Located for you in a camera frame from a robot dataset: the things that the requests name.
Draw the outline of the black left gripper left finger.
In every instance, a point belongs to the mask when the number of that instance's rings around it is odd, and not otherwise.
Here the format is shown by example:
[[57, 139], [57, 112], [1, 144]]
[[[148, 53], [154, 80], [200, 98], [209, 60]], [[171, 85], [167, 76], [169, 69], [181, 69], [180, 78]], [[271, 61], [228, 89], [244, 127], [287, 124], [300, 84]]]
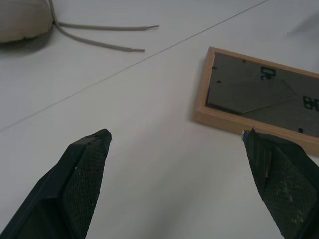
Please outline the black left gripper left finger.
[[70, 144], [35, 184], [0, 239], [85, 239], [111, 140], [102, 129]]

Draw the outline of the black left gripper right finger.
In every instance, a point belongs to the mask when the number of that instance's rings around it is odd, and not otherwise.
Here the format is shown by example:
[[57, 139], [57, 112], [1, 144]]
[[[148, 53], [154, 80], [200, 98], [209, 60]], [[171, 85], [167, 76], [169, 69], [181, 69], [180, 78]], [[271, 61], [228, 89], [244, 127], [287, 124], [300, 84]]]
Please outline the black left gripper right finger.
[[298, 144], [254, 129], [242, 141], [258, 193], [284, 239], [319, 239], [319, 166]]

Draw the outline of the wooden picture frame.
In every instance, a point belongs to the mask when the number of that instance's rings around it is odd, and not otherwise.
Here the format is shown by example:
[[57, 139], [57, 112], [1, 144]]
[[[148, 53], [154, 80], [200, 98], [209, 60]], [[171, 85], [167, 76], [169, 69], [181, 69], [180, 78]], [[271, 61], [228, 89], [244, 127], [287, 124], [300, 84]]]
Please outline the wooden picture frame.
[[209, 47], [193, 118], [233, 133], [254, 128], [319, 156], [319, 73]]

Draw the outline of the beige drawstring cloth bag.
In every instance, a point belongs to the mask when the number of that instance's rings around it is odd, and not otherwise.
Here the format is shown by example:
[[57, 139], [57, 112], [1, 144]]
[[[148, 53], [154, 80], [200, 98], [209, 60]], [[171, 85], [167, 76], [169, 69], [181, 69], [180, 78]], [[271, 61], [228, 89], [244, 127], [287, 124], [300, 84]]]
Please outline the beige drawstring cloth bag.
[[38, 37], [52, 24], [47, 0], [0, 0], [0, 43]]

